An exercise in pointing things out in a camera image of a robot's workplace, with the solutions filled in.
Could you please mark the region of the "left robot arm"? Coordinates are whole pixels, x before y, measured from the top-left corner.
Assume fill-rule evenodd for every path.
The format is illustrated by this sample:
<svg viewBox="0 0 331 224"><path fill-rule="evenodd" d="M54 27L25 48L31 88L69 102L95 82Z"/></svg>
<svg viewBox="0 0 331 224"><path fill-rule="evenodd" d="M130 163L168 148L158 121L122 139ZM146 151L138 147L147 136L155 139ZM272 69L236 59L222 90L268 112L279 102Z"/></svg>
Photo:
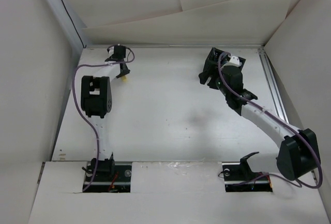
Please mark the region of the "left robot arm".
<svg viewBox="0 0 331 224"><path fill-rule="evenodd" d="M127 53L130 49L117 44L107 48L108 58L101 65L86 65L97 70L81 79L81 109L96 133L96 153L89 170L109 181L115 176L115 161L107 131L107 115L112 109L111 81L130 73Z"/></svg>

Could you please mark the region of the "aluminium side rail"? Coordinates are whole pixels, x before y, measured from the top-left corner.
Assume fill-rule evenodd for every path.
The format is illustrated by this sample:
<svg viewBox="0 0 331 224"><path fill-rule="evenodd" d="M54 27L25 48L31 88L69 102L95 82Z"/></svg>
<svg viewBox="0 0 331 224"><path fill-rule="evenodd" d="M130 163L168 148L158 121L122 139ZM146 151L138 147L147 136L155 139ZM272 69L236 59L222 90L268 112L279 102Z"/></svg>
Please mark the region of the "aluminium side rail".
<svg viewBox="0 0 331 224"><path fill-rule="evenodd" d="M288 117L280 96L280 92L272 70L272 65L270 63L270 60L263 48L258 49L258 55L260 57L260 61L264 70L264 74L267 80L269 90L271 92L275 112L279 118L281 118L285 122L288 122Z"/></svg>

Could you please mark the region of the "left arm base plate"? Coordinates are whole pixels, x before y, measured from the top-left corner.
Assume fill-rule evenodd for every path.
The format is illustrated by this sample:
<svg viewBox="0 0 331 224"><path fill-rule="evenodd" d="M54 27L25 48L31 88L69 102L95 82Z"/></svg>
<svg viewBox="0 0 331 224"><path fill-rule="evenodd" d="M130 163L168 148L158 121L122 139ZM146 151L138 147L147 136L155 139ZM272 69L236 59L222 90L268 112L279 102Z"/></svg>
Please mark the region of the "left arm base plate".
<svg viewBox="0 0 331 224"><path fill-rule="evenodd" d="M92 179L90 164L85 168L84 189ZM83 193L130 193L131 191L132 163L116 163L114 173L97 172L91 185Z"/></svg>

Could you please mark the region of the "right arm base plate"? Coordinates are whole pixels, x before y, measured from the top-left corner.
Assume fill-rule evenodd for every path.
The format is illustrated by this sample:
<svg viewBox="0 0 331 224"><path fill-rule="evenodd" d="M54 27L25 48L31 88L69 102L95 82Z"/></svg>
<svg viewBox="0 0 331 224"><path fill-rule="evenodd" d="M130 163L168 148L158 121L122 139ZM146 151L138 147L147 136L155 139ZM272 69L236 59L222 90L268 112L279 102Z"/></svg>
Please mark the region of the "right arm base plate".
<svg viewBox="0 0 331 224"><path fill-rule="evenodd" d="M269 177L261 172L252 172L247 163L224 162L218 174L224 179L226 192L272 192Z"/></svg>

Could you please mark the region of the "black two-compartment organizer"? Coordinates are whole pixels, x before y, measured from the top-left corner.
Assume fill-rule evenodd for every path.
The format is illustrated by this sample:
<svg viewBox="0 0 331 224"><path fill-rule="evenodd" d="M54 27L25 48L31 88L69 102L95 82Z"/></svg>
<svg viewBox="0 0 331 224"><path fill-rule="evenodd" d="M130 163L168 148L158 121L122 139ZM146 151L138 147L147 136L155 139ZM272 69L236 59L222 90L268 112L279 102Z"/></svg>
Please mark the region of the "black two-compartment organizer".
<svg viewBox="0 0 331 224"><path fill-rule="evenodd" d="M232 56L233 55L230 52L219 50L213 47L205 60L203 72L206 72L209 69L217 69L217 64L220 57L221 57L220 65L223 66L230 61Z"/></svg>

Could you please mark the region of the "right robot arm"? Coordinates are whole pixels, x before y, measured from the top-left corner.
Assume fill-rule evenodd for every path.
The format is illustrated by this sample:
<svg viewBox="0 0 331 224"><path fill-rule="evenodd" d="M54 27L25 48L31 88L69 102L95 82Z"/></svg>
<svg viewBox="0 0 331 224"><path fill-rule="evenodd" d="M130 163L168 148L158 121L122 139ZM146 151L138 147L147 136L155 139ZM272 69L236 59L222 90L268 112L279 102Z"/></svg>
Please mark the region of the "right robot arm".
<svg viewBox="0 0 331 224"><path fill-rule="evenodd" d="M230 109L254 123L278 147L276 153L254 151L242 157L232 172L240 184L274 172L280 173L288 182L300 182L300 177L314 169L319 173L319 181L323 180L315 133L309 128L291 126L258 105L257 96L244 88L241 66L205 64L199 80L201 84L221 91Z"/></svg>

